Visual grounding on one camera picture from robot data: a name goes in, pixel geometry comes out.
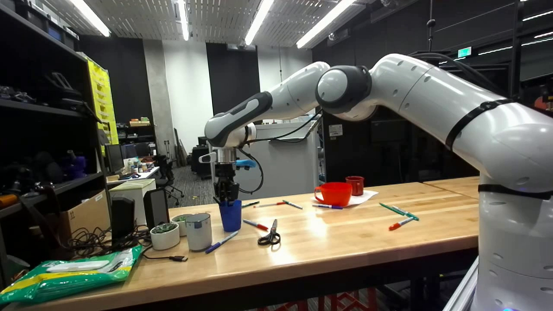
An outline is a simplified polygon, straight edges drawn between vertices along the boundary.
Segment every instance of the yellow poster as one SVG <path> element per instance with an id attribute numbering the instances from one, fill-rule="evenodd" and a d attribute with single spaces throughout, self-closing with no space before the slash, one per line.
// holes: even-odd
<path id="1" fill-rule="evenodd" d="M 89 73 L 90 73 L 94 111 L 97 118 L 102 121 L 99 123 L 99 130 L 106 133 L 106 139 L 111 146 L 118 146 L 120 137 L 118 137 L 114 102 L 111 97 L 109 73 L 94 61 L 89 61 Z"/>

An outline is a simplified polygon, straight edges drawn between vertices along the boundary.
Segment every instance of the black scissors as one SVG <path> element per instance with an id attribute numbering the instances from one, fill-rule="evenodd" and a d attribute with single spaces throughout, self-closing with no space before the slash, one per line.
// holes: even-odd
<path id="1" fill-rule="evenodd" d="M 280 244 L 280 235 L 277 232 L 277 220 L 273 222 L 272 232 L 258 241 L 258 246 L 277 246 Z"/>

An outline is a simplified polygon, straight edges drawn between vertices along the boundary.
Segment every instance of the blue cup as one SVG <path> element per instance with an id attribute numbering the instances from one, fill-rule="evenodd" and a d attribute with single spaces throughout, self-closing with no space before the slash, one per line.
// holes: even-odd
<path id="1" fill-rule="evenodd" d="M 225 232 L 239 232 L 242 227 L 242 201 L 220 204 L 222 222 Z"/>

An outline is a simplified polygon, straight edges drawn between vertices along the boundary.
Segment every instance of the plastic bag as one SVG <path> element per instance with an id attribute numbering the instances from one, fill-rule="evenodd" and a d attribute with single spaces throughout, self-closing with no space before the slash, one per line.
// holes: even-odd
<path id="1" fill-rule="evenodd" d="M 47 303 L 94 289 L 123 284 L 142 256 L 142 246 L 75 261 L 45 261 L 0 292 L 0 304 Z"/>

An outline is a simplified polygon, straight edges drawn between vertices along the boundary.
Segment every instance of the red cup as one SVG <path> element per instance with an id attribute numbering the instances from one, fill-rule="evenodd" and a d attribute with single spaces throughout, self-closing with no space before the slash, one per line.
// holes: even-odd
<path id="1" fill-rule="evenodd" d="M 363 187 L 365 187 L 365 178 L 363 177 L 348 177 L 346 182 L 351 184 L 355 197 L 363 196 Z"/>
<path id="2" fill-rule="evenodd" d="M 349 206 L 349 199 L 351 199 L 351 192 L 353 192 L 351 184 L 344 184 L 344 182 L 324 184 L 324 185 L 317 187 L 315 190 L 322 192 L 322 196 L 324 196 L 324 199 L 315 196 L 317 203 L 339 206 L 339 208 Z"/>

